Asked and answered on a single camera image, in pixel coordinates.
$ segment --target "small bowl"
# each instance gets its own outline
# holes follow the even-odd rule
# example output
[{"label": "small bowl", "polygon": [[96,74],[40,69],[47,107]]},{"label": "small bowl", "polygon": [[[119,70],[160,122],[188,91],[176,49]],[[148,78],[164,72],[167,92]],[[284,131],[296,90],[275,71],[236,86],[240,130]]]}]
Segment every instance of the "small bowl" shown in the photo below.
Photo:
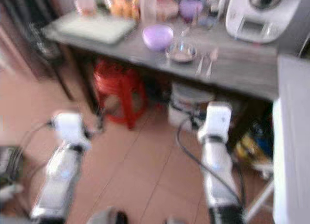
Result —
[{"label": "small bowl", "polygon": [[150,50],[163,51],[172,42],[173,30],[167,25],[151,25],[143,30],[142,38]]},{"label": "small bowl", "polygon": [[197,50],[191,45],[184,42],[172,43],[166,49],[167,58],[177,63],[189,63],[197,56]]},{"label": "small bowl", "polygon": [[197,13],[199,15],[202,12],[202,2],[198,0],[183,0],[179,5],[180,14],[184,19],[192,20]]}]

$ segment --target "cutting board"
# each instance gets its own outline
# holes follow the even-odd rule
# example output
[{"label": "cutting board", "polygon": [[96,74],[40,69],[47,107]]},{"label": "cutting board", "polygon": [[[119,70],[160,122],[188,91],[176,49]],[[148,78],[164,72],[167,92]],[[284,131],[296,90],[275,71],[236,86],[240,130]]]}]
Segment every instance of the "cutting board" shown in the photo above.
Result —
[{"label": "cutting board", "polygon": [[60,33],[74,35],[105,44],[115,44],[134,29],[136,22],[97,13],[94,16],[81,16],[71,12],[54,22]]}]

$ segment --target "spoon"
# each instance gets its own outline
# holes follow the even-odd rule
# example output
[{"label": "spoon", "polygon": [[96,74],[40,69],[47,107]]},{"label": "spoon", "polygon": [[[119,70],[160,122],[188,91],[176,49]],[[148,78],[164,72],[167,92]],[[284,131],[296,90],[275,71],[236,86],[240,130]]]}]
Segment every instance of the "spoon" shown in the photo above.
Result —
[{"label": "spoon", "polygon": [[195,76],[198,76],[202,73],[202,62],[203,62],[203,58],[204,58],[204,55],[201,56],[201,59],[200,59],[200,62],[199,62],[199,65],[197,67],[197,71],[196,71],[196,74]]},{"label": "spoon", "polygon": [[211,72],[212,72],[212,64],[214,61],[216,61],[218,58],[218,48],[215,48],[211,53],[210,53],[210,64],[207,69],[206,77],[209,79],[211,77]]}]

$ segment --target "plastic bottle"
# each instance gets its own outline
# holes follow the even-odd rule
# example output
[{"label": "plastic bottle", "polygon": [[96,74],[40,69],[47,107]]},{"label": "plastic bottle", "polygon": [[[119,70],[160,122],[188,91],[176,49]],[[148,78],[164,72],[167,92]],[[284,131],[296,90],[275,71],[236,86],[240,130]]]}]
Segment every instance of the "plastic bottle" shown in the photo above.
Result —
[{"label": "plastic bottle", "polygon": [[140,20],[139,0],[132,0],[132,18],[135,21],[139,21]]},{"label": "plastic bottle", "polygon": [[140,0],[141,22],[143,24],[156,23],[157,0]]}]

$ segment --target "red plastic stool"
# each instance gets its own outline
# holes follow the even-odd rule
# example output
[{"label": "red plastic stool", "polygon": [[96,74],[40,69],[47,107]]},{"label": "red plastic stool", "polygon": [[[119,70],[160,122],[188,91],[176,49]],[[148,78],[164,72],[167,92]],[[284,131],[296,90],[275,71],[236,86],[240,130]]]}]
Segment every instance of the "red plastic stool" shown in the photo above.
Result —
[{"label": "red plastic stool", "polygon": [[[127,124],[128,128],[135,126],[136,120],[147,108],[147,96],[144,84],[138,73],[133,69],[123,70],[123,67],[106,61],[101,61],[94,70],[94,83],[99,96],[99,105],[104,107],[104,101],[109,95],[116,95],[122,105],[124,118],[108,115],[108,119],[121,124]],[[132,92],[139,93],[142,99],[142,107],[136,113],[132,110]]]}]

